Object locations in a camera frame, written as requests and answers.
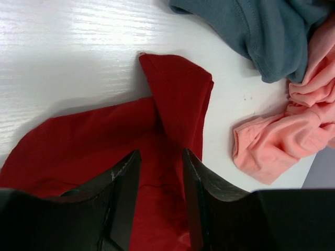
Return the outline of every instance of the clothing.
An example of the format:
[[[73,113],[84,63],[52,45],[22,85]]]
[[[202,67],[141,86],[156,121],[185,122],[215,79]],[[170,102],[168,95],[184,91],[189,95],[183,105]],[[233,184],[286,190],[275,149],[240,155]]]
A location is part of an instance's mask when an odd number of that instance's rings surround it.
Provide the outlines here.
[[[286,111],[234,129],[233,159],[255,179],[271,184],[300,158],[335,148],[335,14],[309,43],[302,84],[290,83]]]
[[[322,0],[170,0],[179,14],[207,21],[242,56],[254,62],[264,82],[303,80],[307,41],[333,8]]]
[[[48,119],[13,149],[0,186],[59,196],[139,149],[141,177],[130,250],[186,251],[182,150],[202,155],[213,82],[204,69],[180,56],[144,54],[139,60],[152,97]]]

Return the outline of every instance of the pink cloth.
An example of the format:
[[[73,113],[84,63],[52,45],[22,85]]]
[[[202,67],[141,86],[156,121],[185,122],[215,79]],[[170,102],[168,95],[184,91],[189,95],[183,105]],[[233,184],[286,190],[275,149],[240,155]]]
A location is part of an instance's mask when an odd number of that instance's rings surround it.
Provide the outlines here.
[[[327,145],[335,148],[335,14],[314,33],[308,51],[304,80],[290,83],[286,111],[234,129],[236,166],[262,183]]]

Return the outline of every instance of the teal cloth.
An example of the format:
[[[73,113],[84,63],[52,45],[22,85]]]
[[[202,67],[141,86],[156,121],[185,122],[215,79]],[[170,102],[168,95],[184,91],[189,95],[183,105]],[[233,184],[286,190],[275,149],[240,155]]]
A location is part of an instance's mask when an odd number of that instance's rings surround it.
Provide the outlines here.
[[[170,0],[179,14],[207,21],[225,42],[254,62],[262,80],[283,77],[300,83],[307,67],[311,34],[333,3],[321,0]]]

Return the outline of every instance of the red fabric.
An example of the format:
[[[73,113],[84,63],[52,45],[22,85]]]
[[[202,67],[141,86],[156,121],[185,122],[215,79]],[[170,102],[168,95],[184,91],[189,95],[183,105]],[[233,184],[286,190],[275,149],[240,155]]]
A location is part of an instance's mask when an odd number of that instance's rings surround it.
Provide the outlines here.
[[[27,133],[0,173],[0,186],[58,196],[102,173],[134,149],[142,155],[130,249],[190,250],[182,149],[202,155],[211,75],[175,55],[144,54],[153,96],[51,118]]]

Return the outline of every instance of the pink fabric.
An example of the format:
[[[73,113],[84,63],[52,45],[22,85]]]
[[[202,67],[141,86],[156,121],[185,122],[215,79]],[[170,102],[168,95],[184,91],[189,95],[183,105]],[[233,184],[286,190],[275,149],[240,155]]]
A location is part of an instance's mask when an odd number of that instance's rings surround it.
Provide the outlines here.
[[[262,183],[327,145],[335,148],[335,14],[314,33],[308,51],[305,78],[290,83],[286,111],[234,129],[236,166]]]

